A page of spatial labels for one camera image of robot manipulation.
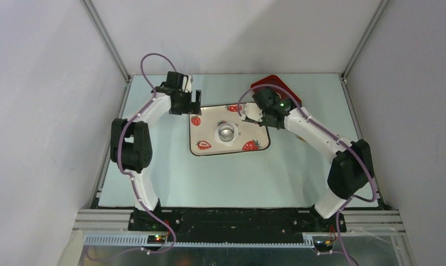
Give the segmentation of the red lacquer tray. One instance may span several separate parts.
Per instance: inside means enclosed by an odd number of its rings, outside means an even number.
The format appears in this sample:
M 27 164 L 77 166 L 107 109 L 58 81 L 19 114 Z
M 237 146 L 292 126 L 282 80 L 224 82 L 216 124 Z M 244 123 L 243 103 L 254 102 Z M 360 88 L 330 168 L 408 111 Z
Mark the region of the red lacquer tray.
M 262 78 L 252 83 L 250 88 L 253 90 L 253 93 L 255 93 L 261 90 L 261 88 L 256 89 L 255 87 L 263 84 L 272 84 L 285 89 L 299 103 L 300 106 L 302 105 L 302 100 L 277 75 L 269 75 L 265 78 Z

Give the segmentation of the white dough piece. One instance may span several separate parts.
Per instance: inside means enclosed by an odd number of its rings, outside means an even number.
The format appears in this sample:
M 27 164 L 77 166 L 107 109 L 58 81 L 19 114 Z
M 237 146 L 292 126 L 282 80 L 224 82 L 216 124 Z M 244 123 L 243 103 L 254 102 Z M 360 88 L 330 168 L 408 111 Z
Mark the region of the white dough piece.
M 239 138 L 240 131 L 238 126 L 233 122 L 225 122 L 218 125 L 214 132 L 214 139 L 218 144 L 224 146 L 232 146 Z

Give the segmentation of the strawberry print tray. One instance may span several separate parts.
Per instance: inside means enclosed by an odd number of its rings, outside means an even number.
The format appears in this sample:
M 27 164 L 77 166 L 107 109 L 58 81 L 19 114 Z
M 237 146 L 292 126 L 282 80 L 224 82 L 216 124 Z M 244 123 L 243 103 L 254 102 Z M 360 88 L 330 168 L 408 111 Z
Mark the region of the strawberry print tray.
M 206 106 L 201 108 L 200 115 L 190 115 L 190 152 L 195 156 L 212 156 L 269 148 L 268 129 L 242 120 L 244 104 Z M 229 147 L 218 144 L 214 139 L 215 129 L 225 122 L 235 123 L 240 131 L 239 138 Z

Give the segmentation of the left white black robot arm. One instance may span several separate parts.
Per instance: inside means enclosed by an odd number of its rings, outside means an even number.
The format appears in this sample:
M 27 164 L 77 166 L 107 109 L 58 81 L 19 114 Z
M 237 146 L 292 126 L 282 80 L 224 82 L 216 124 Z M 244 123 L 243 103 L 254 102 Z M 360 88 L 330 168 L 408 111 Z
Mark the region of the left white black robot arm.
M 201 114 L 201 90 L 193 91 L 192 81 L 191 75 L 168 72 L 166 80 L 152 89 L 142 108 L 126 119 L 114 119 L 111 124 L 110 159 L 130 179 L 134 206 L 146 211 L 141 222 L 150 231 L 163 224 L 163 215 L 154 210 L 159 198 L 147 171 L 153 158 L 150 127 L 165 114 Z

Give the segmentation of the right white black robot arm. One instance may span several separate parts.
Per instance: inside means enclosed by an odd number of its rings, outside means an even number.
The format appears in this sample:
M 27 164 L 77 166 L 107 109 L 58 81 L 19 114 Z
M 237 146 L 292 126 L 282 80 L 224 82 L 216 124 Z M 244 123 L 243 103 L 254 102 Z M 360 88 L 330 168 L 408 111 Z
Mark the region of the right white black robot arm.
M 330 163 L 327 192 L 314 204 L 310 217 L 313 229 L 326 231 L 332 216 L 354 198 L 365 202 L 377 199 L 377 185 L 371 149 L 364 139 L 352 141 L 334 133 L 320 123 L 286 89 L 272 84 L 257 85 L 251 94 L 253 102 L 237 104 L 244 122 L 258 126 L 285 129 L 304 139 Z

